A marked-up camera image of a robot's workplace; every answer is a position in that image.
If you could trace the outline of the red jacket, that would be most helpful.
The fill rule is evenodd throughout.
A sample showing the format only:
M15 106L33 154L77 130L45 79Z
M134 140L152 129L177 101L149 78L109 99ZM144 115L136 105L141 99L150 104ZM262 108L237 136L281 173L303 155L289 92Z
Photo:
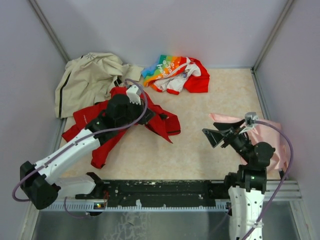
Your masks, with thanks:
M161 106L154 104L149 96L147 97L147 101L148 108L154 111L156 115L145 127L171 143L172 141L170 140L169 136L174 136L181 133L181 126L178 116L162 109ZM107 107L107 104L108 100L105 100L93 106L88 106L74 112L73 118L75 120L75 124L62 134L62 138L66 142L69 142L71 139L73 139L90 121L95 119L98 114ZM161 120L159 114L166 114L169 116L169 118ZM125 133L125 129L121 130L115 137L108 140L98 149L94 150L92 152L91 165L97 169L101 169L106 164L109 152L116 146Z

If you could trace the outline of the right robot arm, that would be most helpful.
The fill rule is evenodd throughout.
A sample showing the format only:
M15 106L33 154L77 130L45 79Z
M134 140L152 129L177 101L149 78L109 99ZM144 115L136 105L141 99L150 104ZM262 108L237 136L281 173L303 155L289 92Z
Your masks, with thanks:
M202 129L213 148L230 146L246 162L224 178L223 192L231 203L229 237L232 240L262 239L263 223L258 217L265 199L267 167L276 149L264 141L252 144L248 131L256 127L256 121L254 117L232 123L215 122L216 129Z

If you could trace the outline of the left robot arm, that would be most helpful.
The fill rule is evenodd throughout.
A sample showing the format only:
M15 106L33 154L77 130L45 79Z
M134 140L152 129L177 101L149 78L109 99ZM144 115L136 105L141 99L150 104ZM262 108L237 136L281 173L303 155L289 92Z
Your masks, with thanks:
M104 192L104 181L95 173L62 179L61 175L83 156L116 138L134 124L147 125L153 120L156 132L169 116L149 106L147 98L116 94L66 145L48 157L32 164L26 161L20 166L20 182L28 200L36 209L43 210L58 198L99 198Z

